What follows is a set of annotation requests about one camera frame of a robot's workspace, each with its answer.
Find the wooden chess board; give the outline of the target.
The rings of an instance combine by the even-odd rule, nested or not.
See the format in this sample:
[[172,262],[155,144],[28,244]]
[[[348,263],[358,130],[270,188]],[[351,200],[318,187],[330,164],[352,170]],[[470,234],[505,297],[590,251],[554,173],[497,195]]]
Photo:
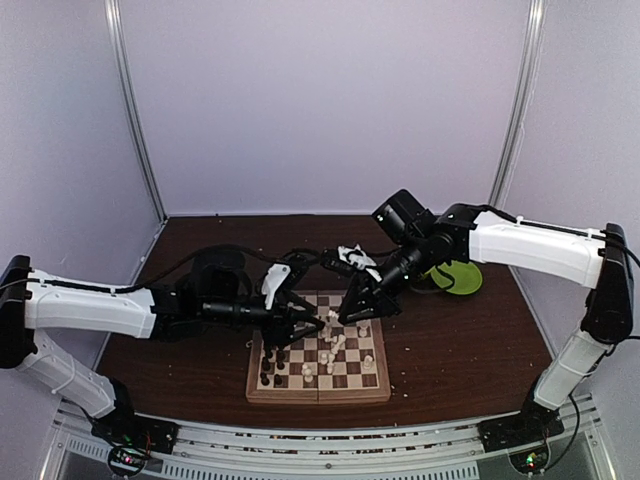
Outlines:
[[253,404],[344,405],[385,403],[391,397],[379,319],[343,325],[342,291],[307,291],[322,331],[265,356],[261,333],[253,334],[245,397]]

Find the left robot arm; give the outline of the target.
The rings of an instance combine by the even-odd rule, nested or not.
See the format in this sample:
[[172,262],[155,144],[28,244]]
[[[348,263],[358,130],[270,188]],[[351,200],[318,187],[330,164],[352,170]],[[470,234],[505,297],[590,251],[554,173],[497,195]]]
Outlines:
[[295,249],[270,259],[260,289],[245,272],[245,260],[264,255],[239,245],[205,247],[176,262],[190,264],[173,284],[166,272],[132,286],[80,282],[32,267],[14,256],[1,274],[1,366],[30,372],[54,394],[78,404],[123,444],[137,442],[144,424],[124,385],[77,361],[45,333],[48,328],[116,333],[137,339],[179,341],[207,327],[257,328],[268,348],[282,349],[325,324],[317,309],[289,284],[307,272],[309,251]]

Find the white king chess piece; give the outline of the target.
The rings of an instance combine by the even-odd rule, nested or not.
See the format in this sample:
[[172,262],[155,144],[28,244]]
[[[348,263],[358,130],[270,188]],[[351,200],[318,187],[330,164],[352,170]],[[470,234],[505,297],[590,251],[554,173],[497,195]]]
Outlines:
[[372,372],[375,367],[375,360],[371,355],[366,355],[362,361],[362,368],[365,371]]

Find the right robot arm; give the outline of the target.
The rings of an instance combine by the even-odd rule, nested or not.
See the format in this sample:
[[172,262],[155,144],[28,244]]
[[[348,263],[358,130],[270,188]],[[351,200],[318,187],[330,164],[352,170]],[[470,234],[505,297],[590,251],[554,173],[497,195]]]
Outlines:
[[420,274],[453,262],[492,263],[537,271],[588,289],[576,331],[532,389],[532,403],[513,419],[519,440],[535,440],[600,360],[630,337],[634,279],[623,229],[573,229],[514,217],[489,205],[457,203],[441,215],[408,190],[389,197],[372,215],[396,245],[383,264],[359,247],[338,259],[351,281],[338,319],[350,324],[399,314],[398,297]]

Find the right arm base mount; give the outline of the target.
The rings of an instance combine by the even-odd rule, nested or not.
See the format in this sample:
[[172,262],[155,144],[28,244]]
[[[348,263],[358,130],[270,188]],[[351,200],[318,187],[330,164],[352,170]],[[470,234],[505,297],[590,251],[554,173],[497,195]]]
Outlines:
[[549,440],[565,431],[557,410],[527,400],[518,413],[477,426],[486,453],[507,450],[511,466],[520,474],[541,474],[551,465]]

